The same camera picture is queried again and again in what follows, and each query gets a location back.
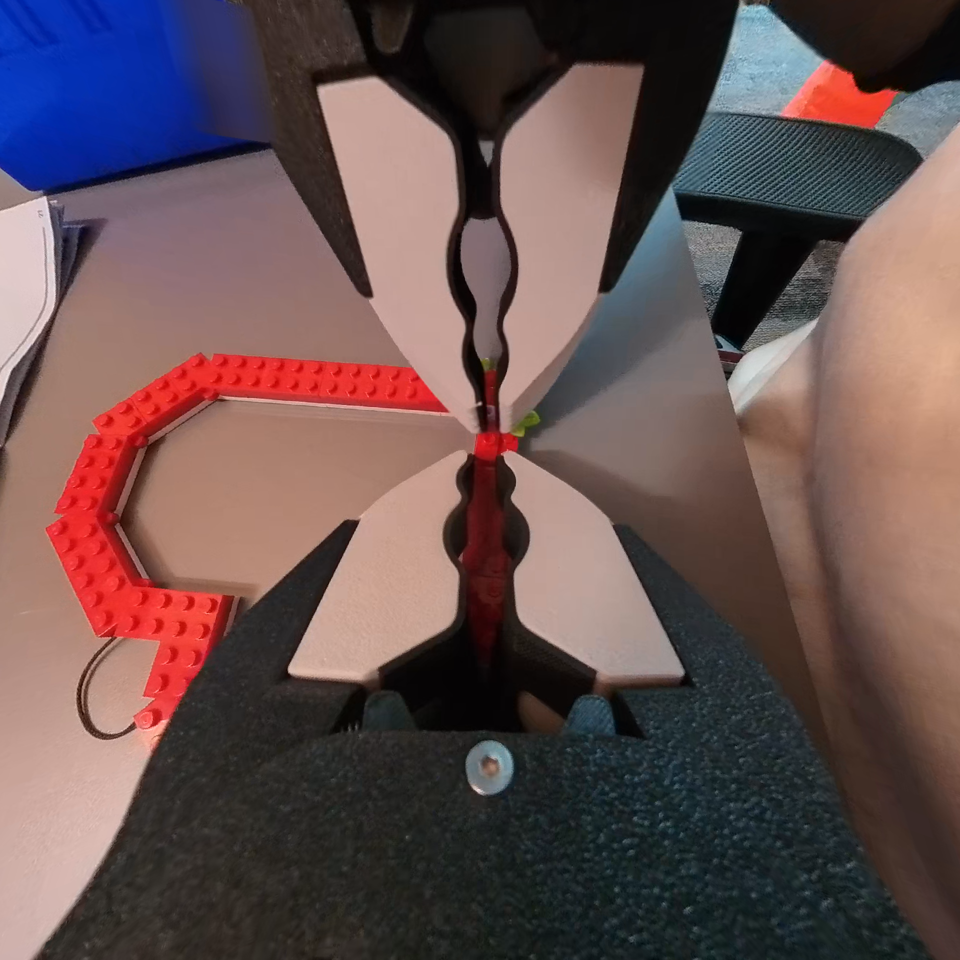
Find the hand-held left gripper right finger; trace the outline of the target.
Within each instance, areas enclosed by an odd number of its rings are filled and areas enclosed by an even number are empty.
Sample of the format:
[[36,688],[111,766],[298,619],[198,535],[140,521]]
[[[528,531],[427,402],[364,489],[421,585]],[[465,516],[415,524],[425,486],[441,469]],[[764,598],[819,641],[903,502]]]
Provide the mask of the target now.
[[585,670],[591,690],[678,686],[686,672],[614,524],[516,452],[510,507],[528,530],[512,579],[521,627]]

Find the blue plastic bin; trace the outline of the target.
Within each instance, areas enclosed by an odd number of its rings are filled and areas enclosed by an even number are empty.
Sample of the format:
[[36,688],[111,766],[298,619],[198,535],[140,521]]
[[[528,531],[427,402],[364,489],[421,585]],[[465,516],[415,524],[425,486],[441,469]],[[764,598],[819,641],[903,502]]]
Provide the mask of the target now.
[[265,94],[238,3],[1,3],[1,166],[29,190],[264,146]]

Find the open instruction booklet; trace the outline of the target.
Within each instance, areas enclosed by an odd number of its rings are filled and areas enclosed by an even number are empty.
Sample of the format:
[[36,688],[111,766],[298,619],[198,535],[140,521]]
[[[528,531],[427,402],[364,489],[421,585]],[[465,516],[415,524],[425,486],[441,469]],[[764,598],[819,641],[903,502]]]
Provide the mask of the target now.
[[77,269],[86,239],[45,195],[1,214],[1,447],[14,427],[21,394]]

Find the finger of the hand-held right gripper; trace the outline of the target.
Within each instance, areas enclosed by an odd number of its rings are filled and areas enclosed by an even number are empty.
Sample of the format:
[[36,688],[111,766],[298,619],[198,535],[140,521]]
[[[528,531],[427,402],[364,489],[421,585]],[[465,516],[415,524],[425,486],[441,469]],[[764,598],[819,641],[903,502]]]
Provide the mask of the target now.
[[447,412],[477,434],[483,403],[467,359],[471,298],[457,279],[466,214],[459,149],[382,78],[325,83],[317,96],[371,306]]
[[484,222],[484,357],[506,366],[503,432],[545,397],[602,298],[642,78],[639,64],[574,65],[502,142],[506,226]]

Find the person's right forearm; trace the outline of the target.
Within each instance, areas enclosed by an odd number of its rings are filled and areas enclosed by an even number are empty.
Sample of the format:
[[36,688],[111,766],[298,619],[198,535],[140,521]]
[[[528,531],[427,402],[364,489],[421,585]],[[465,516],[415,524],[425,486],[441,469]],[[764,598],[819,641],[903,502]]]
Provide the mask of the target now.
[[777,17],[865,92],[959,79],[957,1],[773,1]]

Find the red brick heart frame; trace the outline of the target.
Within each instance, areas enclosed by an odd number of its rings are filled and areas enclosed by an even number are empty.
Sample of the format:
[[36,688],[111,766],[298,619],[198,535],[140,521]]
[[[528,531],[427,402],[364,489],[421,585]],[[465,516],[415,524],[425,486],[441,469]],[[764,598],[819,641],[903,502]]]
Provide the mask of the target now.
[[[304,403],[447,416],[414,368],[302,361],[240,354],[196,354],[93,420],[46,533],[94,634],[104,639],[78,679],[76,707],[93,738],[134,730],[158,743],[187,690],[229,634],[238,599],[157,584],[138,563],[120,525],[122,503],[149,444],[216,402]],[[387,687],[403,697],[424,729],[440,720],[519,726],[514,692],[498,662],[505,581],[498,568],[466,566],[466,615],[451,656],[429,654],[421,669],[399,666]],[[156,642],[144,696],[150,702],[116,733],[88,712],[95,667],[117,640]]]

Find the red floor tape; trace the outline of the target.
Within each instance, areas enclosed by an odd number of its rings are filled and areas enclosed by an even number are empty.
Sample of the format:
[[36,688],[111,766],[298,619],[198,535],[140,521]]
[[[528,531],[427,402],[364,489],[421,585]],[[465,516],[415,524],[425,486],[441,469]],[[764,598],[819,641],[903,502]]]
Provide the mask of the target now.
[[779,115],[870,129],[900,96],[900,92],[892,89],[865,93],[850,73],[823,61]]

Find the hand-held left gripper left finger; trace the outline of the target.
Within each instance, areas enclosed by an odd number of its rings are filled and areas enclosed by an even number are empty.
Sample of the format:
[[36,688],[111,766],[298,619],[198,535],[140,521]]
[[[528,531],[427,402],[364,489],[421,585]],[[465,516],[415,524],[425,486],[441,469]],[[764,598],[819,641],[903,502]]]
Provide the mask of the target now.
[[444,535],[469,462],[453,452],[361,515],[288,667],[295,679],[378,687],[387,670],[450,631],[461,575]]

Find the person's beige clothed leg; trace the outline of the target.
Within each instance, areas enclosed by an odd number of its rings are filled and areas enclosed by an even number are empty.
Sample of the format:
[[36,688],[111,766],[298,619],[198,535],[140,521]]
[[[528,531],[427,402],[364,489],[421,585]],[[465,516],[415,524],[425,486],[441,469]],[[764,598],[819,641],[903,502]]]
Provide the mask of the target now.
[[959,131],[846,245],[820,316],[730,380],[856,832],[959,948]]

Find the black mesh office chair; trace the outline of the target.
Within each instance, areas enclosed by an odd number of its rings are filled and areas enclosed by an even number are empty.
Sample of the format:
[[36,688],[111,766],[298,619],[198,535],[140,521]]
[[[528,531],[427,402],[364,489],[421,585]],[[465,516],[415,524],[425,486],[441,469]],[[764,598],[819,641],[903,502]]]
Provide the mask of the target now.
[[711,316],[741,350],[822,242],[848,242],[922,163],[873,128],[711,111],[677,177],[684,221],[738,231]]

